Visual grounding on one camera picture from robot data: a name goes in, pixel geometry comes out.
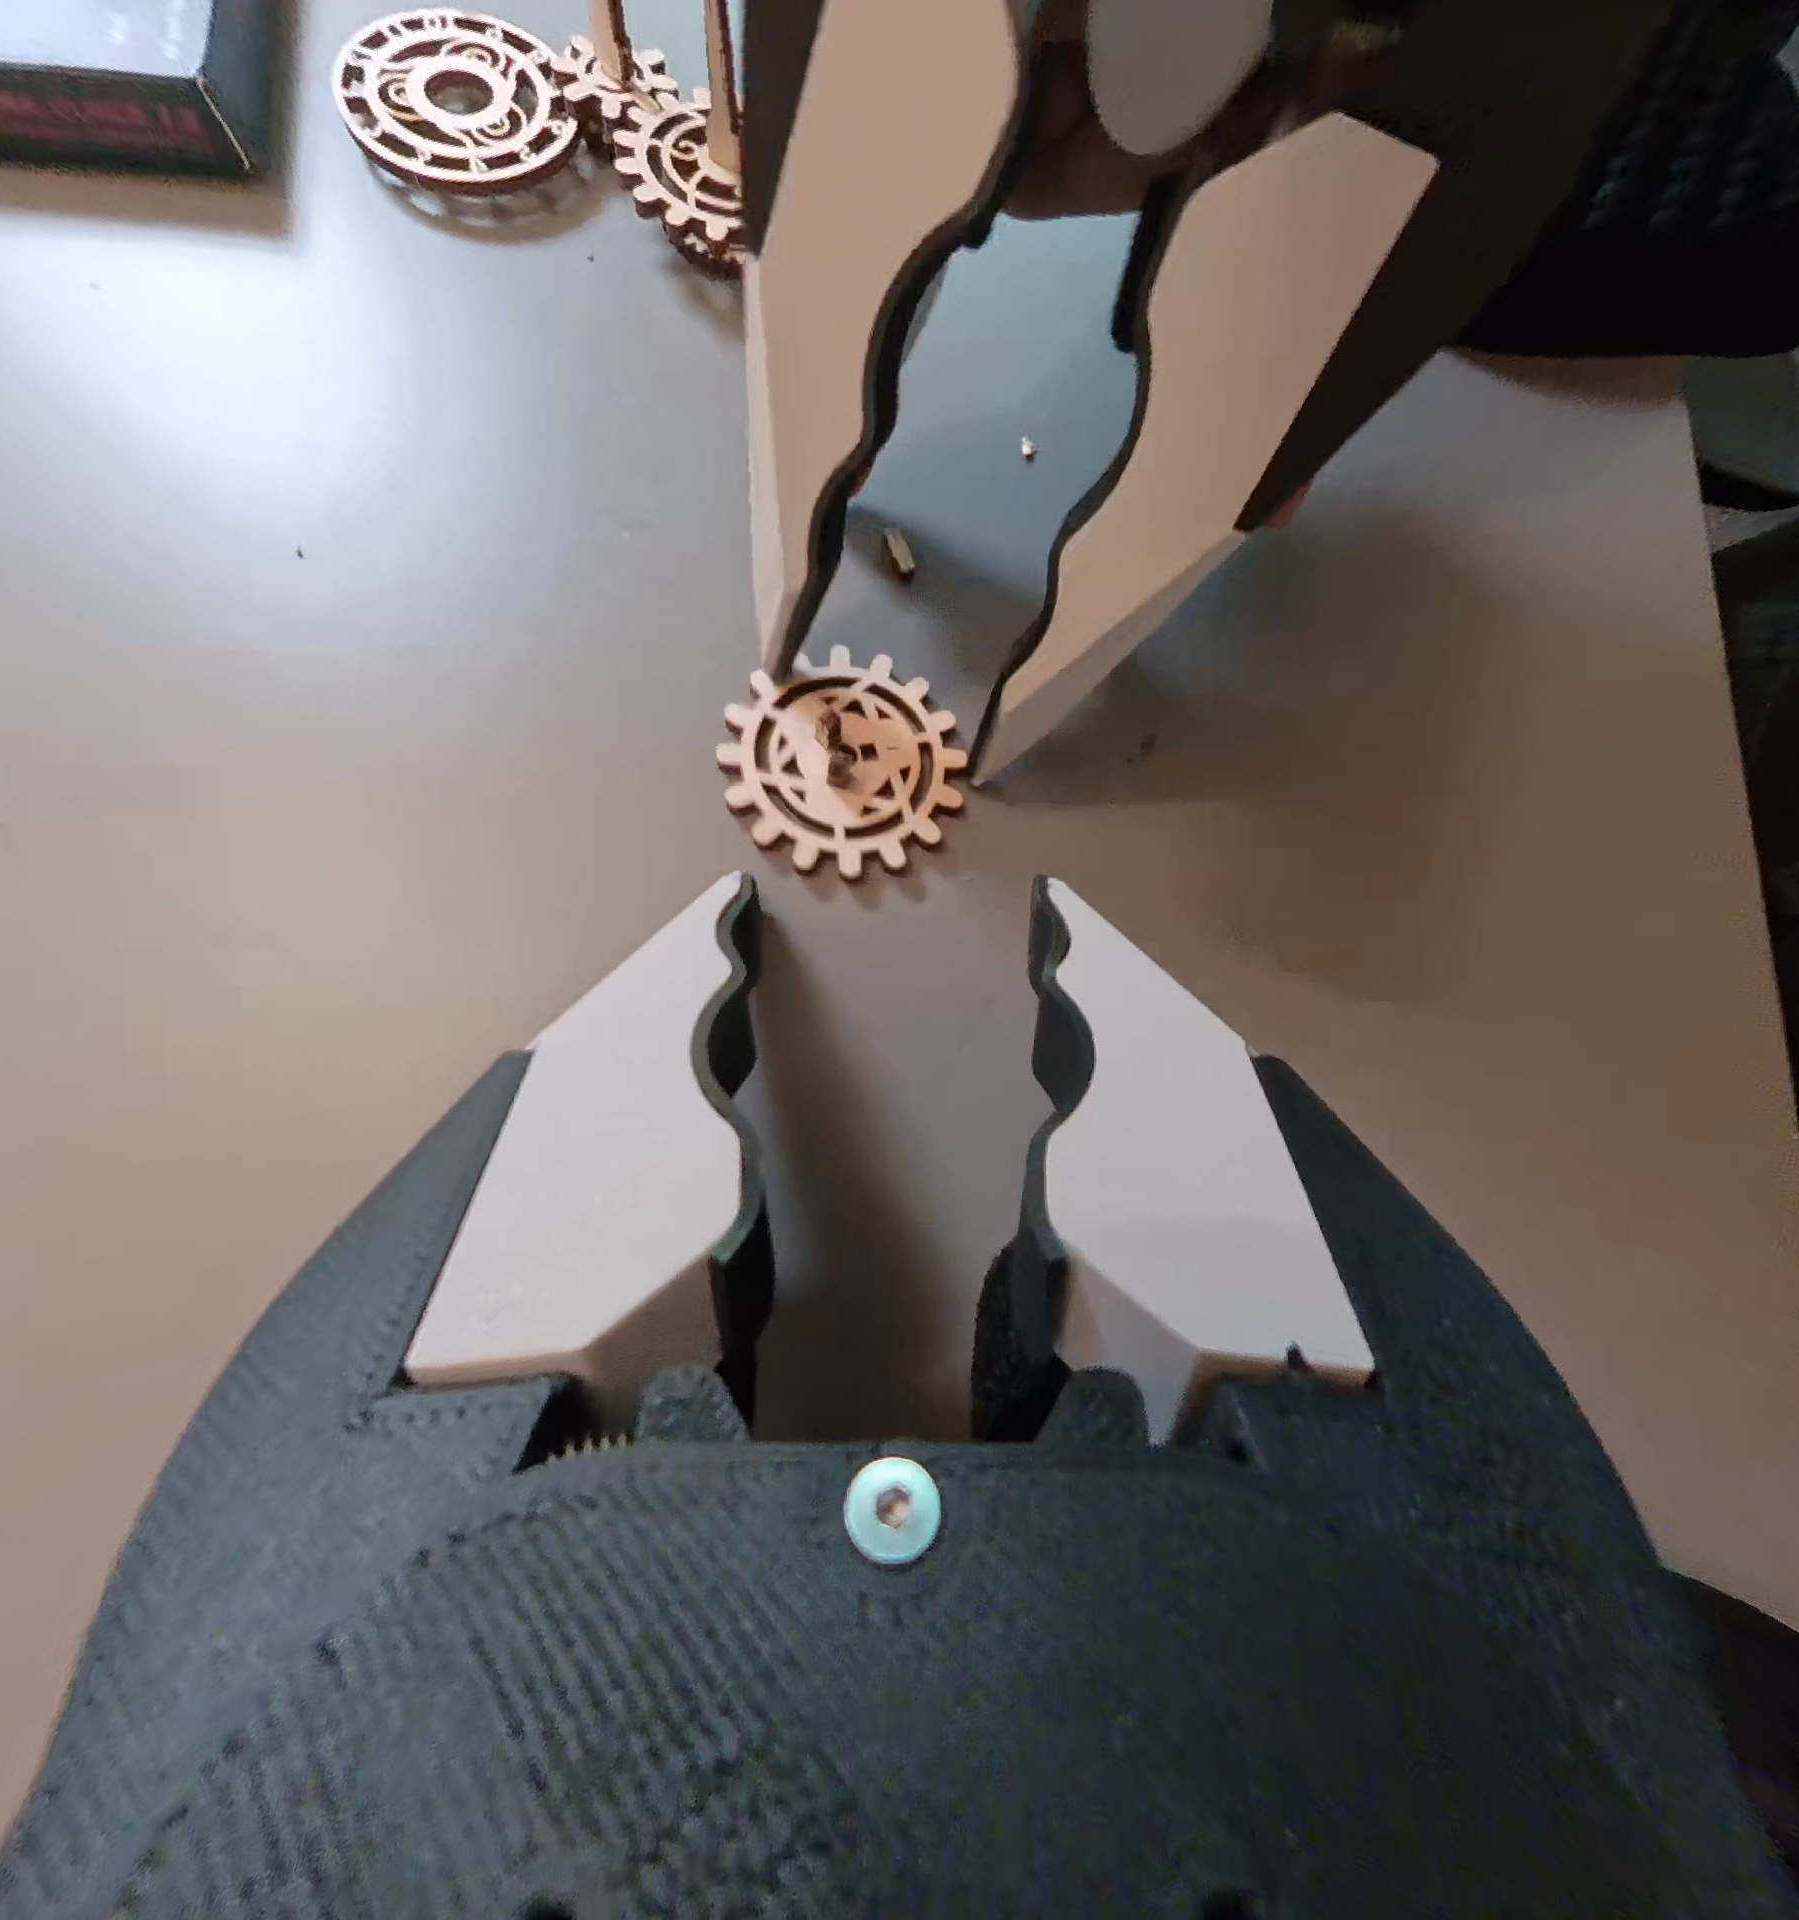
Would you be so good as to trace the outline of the wooden gear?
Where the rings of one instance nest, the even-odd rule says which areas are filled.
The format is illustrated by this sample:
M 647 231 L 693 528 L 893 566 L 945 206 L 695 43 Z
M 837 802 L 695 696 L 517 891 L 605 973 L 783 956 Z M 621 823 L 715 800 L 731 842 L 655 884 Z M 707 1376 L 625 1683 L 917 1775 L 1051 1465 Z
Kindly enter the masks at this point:
M 833 708 L 841 746 L 857 752 L 851 789 L 825 781 L 815 715 Z M 825 661 L 795 657 L 789 675 L 751 675 L 749 692 L 723 711 L 717 748 L 723 800 L 749 821 L 759 851 L 783 851 L 795 872 L 831 866 L 843 883 L 879 869 L 901 875 L 911 853 L 933 851 L 943 821 L 963 804 L 967 755 L 951 711 L 923 678 L 899 678 L 885 655 L 867 662 L 835 647 Z

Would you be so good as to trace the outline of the black puzzle box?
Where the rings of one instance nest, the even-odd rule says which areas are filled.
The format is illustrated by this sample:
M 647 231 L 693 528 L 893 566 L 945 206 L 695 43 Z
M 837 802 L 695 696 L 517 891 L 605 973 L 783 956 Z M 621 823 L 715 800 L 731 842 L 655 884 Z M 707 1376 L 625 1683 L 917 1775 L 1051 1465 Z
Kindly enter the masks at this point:
M 0 2 L 0 164 L 257 181 L 293 5 Z

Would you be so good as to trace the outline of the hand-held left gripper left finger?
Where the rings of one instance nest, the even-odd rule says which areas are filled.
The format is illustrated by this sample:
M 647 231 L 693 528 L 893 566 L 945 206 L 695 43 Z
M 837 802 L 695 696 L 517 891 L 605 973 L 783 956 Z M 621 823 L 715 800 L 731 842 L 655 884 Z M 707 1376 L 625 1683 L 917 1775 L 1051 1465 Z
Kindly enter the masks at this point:
M 767 1193 L 737 1110 L 757 1065 L 757 883 L 725 875 L 527 1050 L 405 1355 L 419 1386 L 575 1380 L 631 1420 L 705 1366 L 743 1419 L 767 1329 Z

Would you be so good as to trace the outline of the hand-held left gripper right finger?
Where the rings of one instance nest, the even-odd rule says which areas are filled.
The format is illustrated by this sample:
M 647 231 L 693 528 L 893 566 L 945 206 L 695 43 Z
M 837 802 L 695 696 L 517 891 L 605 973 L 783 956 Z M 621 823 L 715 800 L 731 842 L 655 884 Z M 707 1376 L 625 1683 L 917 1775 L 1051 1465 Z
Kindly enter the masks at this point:
M 1031 1077 L 1047 1101 L 1009 1243 L 1009 1430 L 1124 1376 L 1170 1441 L 1218 1380 L 1358 1390 L 1374 1360 L 1254 1057 L 1075 888 L 1031 886 Z

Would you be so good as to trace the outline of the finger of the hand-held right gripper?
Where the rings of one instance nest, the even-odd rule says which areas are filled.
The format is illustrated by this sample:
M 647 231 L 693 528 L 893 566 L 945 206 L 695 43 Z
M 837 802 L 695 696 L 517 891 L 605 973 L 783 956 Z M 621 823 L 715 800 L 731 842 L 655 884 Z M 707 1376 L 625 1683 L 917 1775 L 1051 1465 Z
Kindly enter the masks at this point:
M 745 8 L 745 386 L 761 666 L 785 676 L 897 421 L 933 276 L 985 231 L 1023 124 L 1027 8 Z
M 1102 491 L 1055 544 L 1029 652 L 969 759 L 995 781 L 1102 685 L 1244 540 L 1246 501 L 1438 160 L 1326 112 L 1202 181 L 1140 298 L 1140 373 Z

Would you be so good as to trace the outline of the wooden gear assembly with pegs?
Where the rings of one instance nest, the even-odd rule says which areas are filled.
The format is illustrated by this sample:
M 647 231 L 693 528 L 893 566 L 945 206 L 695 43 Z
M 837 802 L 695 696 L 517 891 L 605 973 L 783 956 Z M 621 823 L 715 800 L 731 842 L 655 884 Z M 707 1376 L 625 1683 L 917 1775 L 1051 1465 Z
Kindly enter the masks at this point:
M 633 47 L 619 2 L 589 5 L 589 32 L 563 51 L 463 7 L 387 13 L 335 55 L 335 110 L 373 169 L 437 203 L 525 194 L 593 156 L 689 266 L 735 280 L 747 247 L 731 8 L 701 17 L 709 86 L 681 90 L 661 51 Z

